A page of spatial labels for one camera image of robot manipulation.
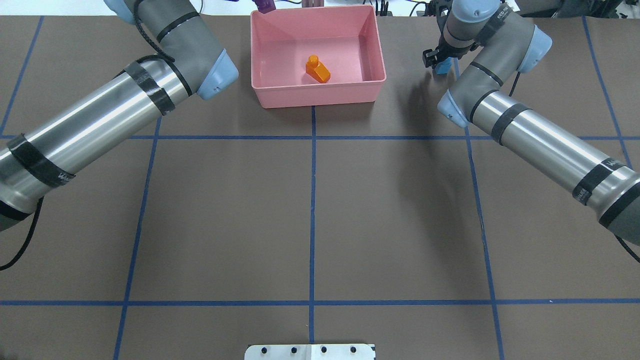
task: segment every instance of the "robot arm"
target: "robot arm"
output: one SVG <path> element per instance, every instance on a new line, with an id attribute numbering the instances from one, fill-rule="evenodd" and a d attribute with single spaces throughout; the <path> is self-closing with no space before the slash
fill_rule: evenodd
<path id="1" fill-rule="evenodd" d="M 515 71 L 530 71 L 551 39 L 499 0 L 454 0 L 435 51 L 435 67 L 484 46 L 438 103 L 461 127 L 470 122 L 572 193 L 615 235 L 640 245 L 640 175 L 499 91 Z"/>
<path id="2" fill-rule="evenodd" d="M 238 77 L 188 0 L 106 3 L 130 23 L 135 12 L 171 56 L 134 61 L 46 124 L 9 141 L 0 151 L 0 231 L 24 220 L 39 198 L 194 92 L 210 99 Z"/>

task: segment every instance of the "grid line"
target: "grid line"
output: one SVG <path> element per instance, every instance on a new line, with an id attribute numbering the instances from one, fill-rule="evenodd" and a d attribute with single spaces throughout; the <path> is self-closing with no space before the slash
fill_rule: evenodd
<path id="1" fill-rule="evenodd" d="M 314 322 L 316 301 L 316 107 L 311 107 L 311 210 L 309 234 L 309 343 L 316 340 Z"/>
<path id="2" fill-rule="evenodd" d="M 151 172 L 153 170 L 154 160 L 156 158 L 156 149 L 157 149 L 158 137 L 160 134 L 161 125 L 162 125 L 162 118 L 159 117 L 156 120 L 156 131 L 154 133 L 154 142 L 151 145 L 151 155 L 149 156 L 149 165 L 147 168 L 147 176 L 145 178 L 145 189 L 143 191 L 142 202 L 140 204 L 140 214 L 138 215 L 138 226 L 136 228 L 136 237 L 133 243 L 133 250 L 131 253 L 131 262 L 129 264 L 129 275 L 127 276 L 127 287 L 125 288 L 125 293 L 124 293 L 122 313 L 120 315 L 120 325 L 118 326 L 118 336 L 116 337 L 116 345 L 113 351 L 113 360 L 118 360 L 118 356 L 120 356 L 120 345 L 122 344 L 122 334 L 124 333 L 124 325 L 127 319 L 127 309 L 129 307 L 129 295 L 131 294 L 133 272 L 136 268 L 136 258 L 138 256 L 138 247 L 140 246 L 140 236 L 142 234 L 142 221 L 145 217 L 145 210 L 147 208 L 149 182 L 151 181 Z"/>
<path id="3" fill-rule="evenodd" d="M 0 135 L 0 139 L 12 139 L 15 135 Z M 471 140 L 493 140 L 490 136 L 470 135 Z M 607 140 L 607 141 L 637 141 L 640 136 L 578 136 L 581 140 Z M 153 140 L 153 135 L 132 135 L 129 140 Z M 287 135 L 160 135 L 159 140 L 311 140 L 311 136 L 287 136 Z M 331 135 L 316 136 L 316 141 L 325 140 L 466 140 L 466 136 L 458 135 L 433 135 L 433 136 L 403 136 L 403 135 Z"/>
<path id="4" fill-rule="evenodd" d="M 0 300 L 0 306 L 107 306 L 120 307 L 124 301 L 102 300 Z M 640 298 L 592 299 L 497 299 L 497 305 L 640 304 Z M 128 307 L 233 307 L 309 306 L 307 300 L 133 300 Z M 487 306 L 491 299 L 475 300 L 315 300 L 314 306 Z"/>
<path id="5" fill-rule="evenodd" d="M 454 58 L 454 68 L 456 73 L 456 79 L 460 77 L 460 67 L 458 65 L 458 59 Z M 495 327 L 495 339 L 498 346 L 498 355 L 500 360 L 504 360 L 504 347 L 502 346 L 502 331 L 500 329 L 500 318 L 498 316 L 498 305 L 495 300 L 495 289 L 493 287 L 493 272 L 491 270 L 491 259 L 489 256 L 489 246 L 486 241 L 486 231 L 484 229 L 484 216 L 482 212 L 482 204 L 480 201 L 480 190 L 477 182 L 476 164 L 474 163 L 473 148 L 471 146 L 471 135 L 469 133 L 469 127 L 465 127 L 465 138 L 467 143 L 467 153 L 469 157 L 469 167 L 471 171 L 471 180 L 474 186 L 474 196 L 476 198 L 476 211 L 478 214 L 478 220 L 480 221 L 480 230 L 482 235 L 483 252 L 484 252 L 484 265 L 486 268 L 486 278 L 489 285 L 489 296 L 491 297 L 491 310 L 493 313 L 493 326 Z"/>
<path id="6" fill-rule="evenodd" d="M 38 35 L 40 34 L 40 29 L 42 28 L 43 22 L 44 22 L 44 16 L 41 16 L 40 20 L 38 21 L 38 26 L 36 27 L 36 31 L 33 34 L 33 38 L 31 39 L 31 45 L 29 45 L 29 50 L 27 51 L 27 55 L 24 57 L 22 68 L 20 69 L 20 73 L 18 74 L 18 80 L 16 80 L 15 86 L 13 87 L 13 92 L 11 93 L 11 97 L 9 98 L 9 104 L 6 107 L 6 112 L 4 113 L 2 124 L 0 124 L 0 135 L 4 133 L 6 122 L 9 120 L 9 114 L 11 113 L 13 102 L 15 101 L 15 97 L 18 95 L 18 89 L 20 88 L 20 84 L 22 83 L 22 77 L 24 76 L 24 72 L 27 70 L 27 65 L 29 64 L 29 59 L 31 58 L 31 53 L 33 52 L 33 48 L 36 45 L 36 40 L 38 40 Z"/>
<path id="7" fill-rule="evenodd" d="M 618 124 L 618 119 L 616 118 L 616 112 L 613 110 L 613 105 L 611 104 L 611 99 L 609 98 L 607 87 L 604 85 L 604 79 L 602 78 L 602 73 L 600 72 L 600 66 L 598 65 L 598 60 L 596 59 L 596 52 L 593 49 L 593 43 L 591 42 L 591 34 L 589 33 L 587 18 L 584 15 L 582 16 L 582 25 L 584 26 L 584 34 L 587 36 L 587 43 L 589 44 L 591 60 L 593 60 L 593 66 L 596 70 L 596 74 L 598 75 L 598 81 L 600 82 L 600 87 L 602 88 L 604 99 L 607 102 L 607 107 L 609 108 L 609 114 L 611 114 L 611 120 L 613 121 L 613 126 L 616 128 L 616 134 L 618 134 L 620 147 L 622 147 L 622 153 L 625 155 L 625 161 L 627 162 L 627 166 L 633 169 L 633 166 L 631 165 L 631 159 L 629 158 L 629 153 L 627 152 L 627 146 L 625 145 L 625 141 L 622 138 L 620 125 Z"/>

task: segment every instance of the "purple object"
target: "purple object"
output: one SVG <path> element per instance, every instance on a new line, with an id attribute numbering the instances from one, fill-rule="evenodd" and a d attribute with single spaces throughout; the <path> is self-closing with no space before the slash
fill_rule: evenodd
<path id="1" fill-rule="evenodd" d="M 253 0 L 253 2 L 258 6 L 258 11 L 260 13 L 268 13 L 276 10 L 276 4 L 273 0 Z"/>

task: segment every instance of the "light blue joint cap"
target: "light blue joint cap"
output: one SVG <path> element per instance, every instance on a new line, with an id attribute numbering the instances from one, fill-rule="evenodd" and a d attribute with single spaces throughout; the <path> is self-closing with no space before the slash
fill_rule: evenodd
<path id="1" fill-rule="evenodd" d="M 457 126 L 467 127 L 469 124 L 465 114 L 460 110 L 448 90 L 438 103 L 438 111 L 446 116 L 447 119 L 453 121 Z"/>
<path id="2" fill-rule="evenodd" d="M 438 75 L 446 75 L 449 73 L 449 69 L 451 69 L 451 58 L 447 58 L 445 61 L 436 65 L 436 74 Z"/>
<path id="3" fill-rule="evenodd" d="M 200 85 L 198 95 L 204 100 L 209 100 L 237 79 L 238 69 L 234 62 L 231 61 L 227 50 L 223 49 L 202 85 Z"/>
<path id="4" fill-rule="evenodd" d="M 537 25 L 534 26 L 535 29 L 533 30 L 531 43 L 529 43 L 527 53 L 524 55 L 524 59 L 522 59 L 522 63 L 518 67 L 519 72 L 531 71 L 531 69 L 533 69 L 540 60 L 545 57 L 553 44 L 553 40 L 551 40 L 549 35 L 538 29 Z"/>
<path id="5" fill-rule="evenodd" d="M 122 20 L 128 22 L 131 25 L 134 25 L 136 23 L 133 19 L 133 13 L 124 3 L 124 0 L 104 0 L 104 3 Z"/>
<path id="6" fill-rule="evenodd" d="M 454 0 L 451 12 L 462 22 L 476 23 L 485 21 L 500 7 L 500 0 Z"/>

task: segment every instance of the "brown table surface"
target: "brown table surface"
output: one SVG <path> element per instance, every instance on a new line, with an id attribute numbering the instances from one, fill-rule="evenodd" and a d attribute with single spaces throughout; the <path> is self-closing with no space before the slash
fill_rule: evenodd
<path id="1" fill-rule="evenodd" d="M 455 72 L 422 65 L 435 19 L 379 19 L 375 103 L 273 110 L 251 88 L 249 18 L 205 20 L 239 81 L 46 197 L 0 273 L 0 359 L 310 341 L 374 343 L 378 359 L 638 359 L 640 267 L 589 208 L 437 112 Z M 640 167 L 640 20 L 536 23 L 554 46 L 514 96 Z M 4 139 L 152 52 L 116 17 L 0 17 L 0 34 Z M 0 262 L 28 223 L 0 235 Z"/>

